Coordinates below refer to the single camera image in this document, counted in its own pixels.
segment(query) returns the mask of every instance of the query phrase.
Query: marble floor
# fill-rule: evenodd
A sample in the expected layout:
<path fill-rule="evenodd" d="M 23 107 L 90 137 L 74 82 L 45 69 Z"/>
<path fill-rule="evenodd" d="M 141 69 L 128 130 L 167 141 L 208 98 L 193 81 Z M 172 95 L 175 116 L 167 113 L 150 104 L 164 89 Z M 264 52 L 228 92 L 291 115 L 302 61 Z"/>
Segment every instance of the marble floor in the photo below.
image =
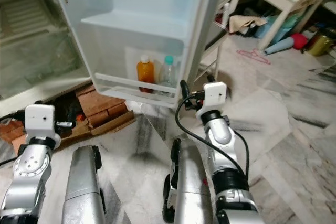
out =
<path fill-rule="evenodd" d="M 336 60 L 290 49 L 251 57 L 256 40 L 229 36 L 224 42 L 218 79 L 230 87 L 224 114 L 250 148 L 250 190 L 266 224 L 336 223 Z M 212 62 L 216 52 L 204 58 Z M 199 89 L 205 78 L 200 78 Z M 52 175 L 39 223 L 61 223 L 72 152 L 99 146 L 107 223 L 164 223 L 162 185 L 170 168 L 171 138 L 181 134 L 174 112 L 128 101 L 136 122 L 96 136 L 53 155 Z M 182 124 L 204 136 L 194 112 Z M 205 147 L 197 144 L 202 158 Z M 244 168 L 245 150 L 236 142 Z M 13 155 L 0 142 L 0 161 Z M 11 164 L 0 169 L 0 198 L 11 183 Z"/>

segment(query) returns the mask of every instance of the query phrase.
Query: black cable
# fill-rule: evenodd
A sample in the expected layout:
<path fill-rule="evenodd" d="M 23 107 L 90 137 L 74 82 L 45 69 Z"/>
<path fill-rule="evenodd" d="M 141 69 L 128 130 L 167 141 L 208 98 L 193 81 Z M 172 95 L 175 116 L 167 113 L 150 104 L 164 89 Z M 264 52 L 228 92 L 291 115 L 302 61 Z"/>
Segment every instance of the black cable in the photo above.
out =
<path fill-rule="evenodd" d="M 5 165 L 5 164 L 7 164 L 7 163 L 9 163 L 11 161 L 14 161 L 16 159 L 17 159 L 17 157 L 13 157 L 13 158 L 7 159 L 5 161 L 2 161 L 2 162 L 0 162 L 0 166 Z"/>
<path fill-rule="evenodd" d="M 218 147 L 216 147 L 215 145 L 209 143 L 207 140 L 201 138 L 200 136 L 196 135 L 195 133 L 187 130 L 179 121 L 179 117 L 178 117 L 178 114 L 180 112 L 180 109 L 181 107 L 183 106 L 183 104 L 185 103 L 185 101 L 191 99 L 195 97 L 195 94 L 191 94 L 189 95 L 188 97 L 184 98 L 183 101 L 178 105 L 177 107 L 177 110 L 176 110 L 176 113 L 175 113 L 175 121 L 176 121 L 176 124 L 178 125 L 178 127 L 184 131 L 185 133 L 189 134 L 190 136 L 193 136 L 194 138 L 196 138 L 197 140 L 201 141 L 203 144 L 209 146 L 210 148 L 214 149 L 215 151 L 221 153 L 223 156 L 225 156 L 228 160 L 230 160 L 230 162 L 232 162 L 238 169 L 238 171 L 242 174 L 242 175 L 245 175 L 244 174 L 244 171 L 243 169 L 240 167 L 240 165 L 233 159 L 231 158 L 227 153 L 223 152 L 221 149 L 219 149 Z"/>
<path fill-rule="evenodd" d="M 248 180 L 248 172 L 249 172 L 249 166 L 250 166 L 250 151 L 248 149 L 248 145 L 247 145 L 247 142 L 246 142 L 245 138 L 243 138 L 243 136 L 240 135 L 235 130 L 233 130 L 233 131 L 235 132 L 236 135 L 238 135 L 240 137 L 240 139 L 242 140 L 242 142 L 245 145 L 245 150 L 246 150 L 246 171 L 245 171 L 245 176 L 246 176 L 246 179 Z"/>

